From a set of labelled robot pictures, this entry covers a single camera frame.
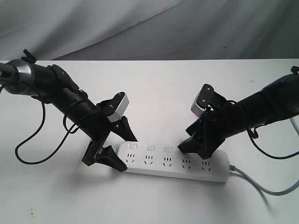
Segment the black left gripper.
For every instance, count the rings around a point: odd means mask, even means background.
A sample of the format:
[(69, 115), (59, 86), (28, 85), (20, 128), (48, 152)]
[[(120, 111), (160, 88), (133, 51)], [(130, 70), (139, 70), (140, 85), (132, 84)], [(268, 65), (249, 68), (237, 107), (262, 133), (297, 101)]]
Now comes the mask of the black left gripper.
[(82, 162), (87, 166), (95, 163), (109, 166), (119, 172), (124, 172), (128, 168), (126, 164), (117, 156), (111, 146), (103, 147), (106, 139), (112, 131), (125, 141), (137, 142), (137, 138), (133, 134), (128, 119), (122, 116), (120, 120), (112, 124), (103, 113), (104, 108), (110, 104), (109, 100), (104, 100), (96, 105), (91, 116), (87, 117), (87, 125), (83, 130), (90, 136), (91, 141), (82, 158)]

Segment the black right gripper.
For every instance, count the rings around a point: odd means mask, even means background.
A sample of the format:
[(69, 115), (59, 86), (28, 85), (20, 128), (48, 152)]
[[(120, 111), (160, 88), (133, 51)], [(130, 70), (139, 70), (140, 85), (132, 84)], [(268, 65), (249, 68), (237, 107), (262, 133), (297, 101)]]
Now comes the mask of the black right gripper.
[(227, 100), (222, 107), (208, 107), (201, 117), (187, 127), (190, 137), (178, 148), (184, 154), (198, 153), (201, 158), (211, 158), (226, 138), (247, 129), (248, 122), (240, 104)]

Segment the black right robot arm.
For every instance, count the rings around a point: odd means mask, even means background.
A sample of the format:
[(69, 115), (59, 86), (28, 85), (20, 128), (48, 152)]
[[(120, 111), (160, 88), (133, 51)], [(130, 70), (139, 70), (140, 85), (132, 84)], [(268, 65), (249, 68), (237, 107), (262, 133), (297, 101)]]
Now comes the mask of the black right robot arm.
[(291, 119), (299, 114), (299, 68), (239, 102), (227, 100), (209, 84), (195, 97), (191, 111), (198, 118), (186, 132), (189, 138), (178, 145), (184, 153), (209, 159), (229, 137), (247, 132), (253, 142), (257, 128)]

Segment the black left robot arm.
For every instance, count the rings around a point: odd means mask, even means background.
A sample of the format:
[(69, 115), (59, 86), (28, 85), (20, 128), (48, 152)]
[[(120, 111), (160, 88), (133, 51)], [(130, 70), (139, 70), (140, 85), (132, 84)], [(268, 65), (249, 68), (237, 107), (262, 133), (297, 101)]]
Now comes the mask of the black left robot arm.
[(109, 166), (119, 172), (127, 170), (127, 165), (118, 157), (111, 146), (104, 147), (110, 133), (125, 141), (136, 142), (128, 119), (124, 112), (129, 105), (125, 92), (120, 91), (113, 98), (94, 104), (85, 91), (71, 79), (68, 73), (58, 65), (41, 66), (27, 50), (24, 56), (0, 65), (0, 88), (14, 95), (26, 95), (37, 99), (42, 105), (42, 121), (38, 129), (19, 143), (15, 156), (30, 165), (19, 156), (19, 149), (35, 137), (45, 123), (46, 104), (54, 105), (63, 115), (66, 136), (82, 130), (90, 137), (90, 143), (82, 162), (91, 166), (95, 163)]

